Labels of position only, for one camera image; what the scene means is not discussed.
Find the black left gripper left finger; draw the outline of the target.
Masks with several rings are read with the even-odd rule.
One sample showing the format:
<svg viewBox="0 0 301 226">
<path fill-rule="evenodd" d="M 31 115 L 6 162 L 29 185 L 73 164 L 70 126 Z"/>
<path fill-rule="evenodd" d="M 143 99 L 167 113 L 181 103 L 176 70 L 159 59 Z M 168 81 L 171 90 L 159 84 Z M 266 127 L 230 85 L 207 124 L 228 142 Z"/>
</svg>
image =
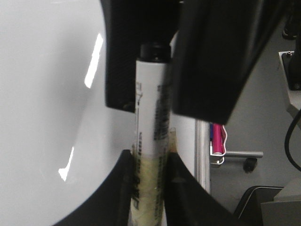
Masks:
<svg viewBox="0 0 301 226">
<path fill-rule="evenodd" d="M 56 226 L 127 226 L 133 184 L 134 158 L 123 150 L 103 183 Z"/>
</svg>

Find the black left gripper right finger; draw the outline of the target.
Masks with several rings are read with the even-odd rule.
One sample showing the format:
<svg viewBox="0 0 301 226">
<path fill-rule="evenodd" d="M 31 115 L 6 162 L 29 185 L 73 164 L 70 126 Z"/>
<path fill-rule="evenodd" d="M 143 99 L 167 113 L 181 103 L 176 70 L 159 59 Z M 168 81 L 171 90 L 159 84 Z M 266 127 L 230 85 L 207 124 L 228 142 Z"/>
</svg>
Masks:
<svg viewBox="0 0 301 226">
<path fill-rule="evenodd" d="M 179 154 L 166 164 L 165 211 L 168 226 L 241 226 L 191 175 Z"/>
</svg>

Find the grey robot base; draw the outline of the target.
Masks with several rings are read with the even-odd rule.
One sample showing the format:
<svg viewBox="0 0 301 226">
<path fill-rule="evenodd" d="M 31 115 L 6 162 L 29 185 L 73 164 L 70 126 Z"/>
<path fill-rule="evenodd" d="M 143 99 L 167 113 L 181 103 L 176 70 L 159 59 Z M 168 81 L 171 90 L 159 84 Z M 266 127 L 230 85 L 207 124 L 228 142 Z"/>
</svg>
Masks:
<svg viewBox="0 0 301 226">
<path fill-rule="evenodd" d="M 280 62 L 280 85 L 284 97 L 287 112 L 295 117 L 301 108 L 301 88 L 294 88 L 289 76 L 289 63 L 294 51 L 280 51 L 278 53 Z"/>
</svg>

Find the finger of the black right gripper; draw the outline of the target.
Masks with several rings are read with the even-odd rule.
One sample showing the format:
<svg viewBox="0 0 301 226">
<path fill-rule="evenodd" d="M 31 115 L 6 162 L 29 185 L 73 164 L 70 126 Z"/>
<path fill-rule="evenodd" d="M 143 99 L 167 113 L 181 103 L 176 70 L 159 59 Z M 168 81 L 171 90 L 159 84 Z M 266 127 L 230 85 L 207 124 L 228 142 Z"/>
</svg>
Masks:
<svg viewBox="0 0 301 226">
<path fill-rule="evenodd" d="M 284 0 L 187 0 L 176 38 L 174 113 L 226 124 Z"/>
<path fill-rule="evenodd" d="M 178 0 L 102 0 L 106 29 L 105 103 L 135 111 L 136 61 L 168 63 Z"/>
</svg>

